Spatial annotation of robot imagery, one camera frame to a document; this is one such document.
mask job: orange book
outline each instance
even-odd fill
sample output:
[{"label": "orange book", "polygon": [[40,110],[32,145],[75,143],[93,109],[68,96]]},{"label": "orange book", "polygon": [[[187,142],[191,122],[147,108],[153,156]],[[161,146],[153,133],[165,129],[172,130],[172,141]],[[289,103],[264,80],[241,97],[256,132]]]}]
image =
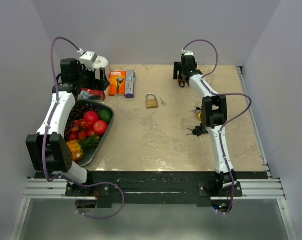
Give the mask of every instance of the orange book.
[{"label": "orange book", "polygon": [[112,71],[110,73],[109,96],[124,96],[126,71]]}]

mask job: paper towel roll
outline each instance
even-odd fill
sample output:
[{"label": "paper towel roll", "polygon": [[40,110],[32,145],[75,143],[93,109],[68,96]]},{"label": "paper towel roll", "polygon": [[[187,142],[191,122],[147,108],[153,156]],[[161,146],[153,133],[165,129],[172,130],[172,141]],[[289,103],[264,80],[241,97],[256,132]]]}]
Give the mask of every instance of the paper towel roll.
[{"label": "paper towel roll", "polygon": [[110,65],[109,65],[108,60],[106,60],[105,57],[97,56],[93,66],[94,66],[94,69],[95,69],[95,78],[96,79],[99,79],[99,80],[101,79],[99,69],[104,68],[105,69],[105,76],[109,80],[109,78],[110,78]]}]

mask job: wall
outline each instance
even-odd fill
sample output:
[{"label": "wall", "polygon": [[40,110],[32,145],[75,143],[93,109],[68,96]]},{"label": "wall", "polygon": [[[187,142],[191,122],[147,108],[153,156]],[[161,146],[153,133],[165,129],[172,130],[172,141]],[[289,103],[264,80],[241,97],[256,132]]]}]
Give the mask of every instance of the wall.
[{"label": "wall", "polygon": [[34,172],[25,138],[50,104],[49,52],[32,3],[0,0],[0,240],[9,238],[26,178]]},{"label": "wall", "polygon": [[244,66],[267,161],[302,240],[302,0],[282,0]]},{"label": "wall", "polygon": [[[32,0],[49,37],[70,38],[112,64],[172,64],[194,39],[216,45],[220,63],[242,66],[280,0]],[[190,47],[213,64],[209,45]],[[60,58],[69,57],[58,44]]]}]

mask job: beige table surface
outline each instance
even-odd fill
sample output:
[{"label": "beige table surface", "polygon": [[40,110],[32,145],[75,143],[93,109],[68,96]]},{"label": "beige table surface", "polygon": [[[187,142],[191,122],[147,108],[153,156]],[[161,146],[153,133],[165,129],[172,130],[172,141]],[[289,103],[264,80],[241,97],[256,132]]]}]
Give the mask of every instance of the beige table surface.
[{"label": "beige table surface", "polygon": [[[212,66],[199,66],[207,73]],[[104,104],[115,117],[95,159],[85,168],[91,171],[213,171],[214,155],[208,134],[203,142],[185,136],[186,128],[200,122],[190,112],[201,106],[194,89],[180,88],[172,80],[172,65],[113,65],[114,70],[135,70],[134,98],[108,97]],[[219,93],[242,92],[234,66],[218,66],[206,81]],[[158,108],[146,109],[145,96],[154,93]],[[160,98],[166,106],[160,104]],[[246,107],[240,96],[227,97],[228,119]],[[226,139],[235,171],[262,171],[253,126],[248,113],[228,124]]]}]

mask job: padlock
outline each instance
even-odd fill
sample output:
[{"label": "padlock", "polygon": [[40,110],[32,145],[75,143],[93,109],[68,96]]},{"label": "padlock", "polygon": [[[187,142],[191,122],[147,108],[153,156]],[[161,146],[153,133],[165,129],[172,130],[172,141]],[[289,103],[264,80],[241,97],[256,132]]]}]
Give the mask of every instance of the padlock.
[{"label": "padlock", "polygon": [[[153,96],[154,99],[147,99],[150,95]],[[154,108],[158,108],[158,105],[157,105],[157,99],[155,97],[155,95],[153,93],[148,93],[145,97],[145,106],[147,109],[154,109]]]}]

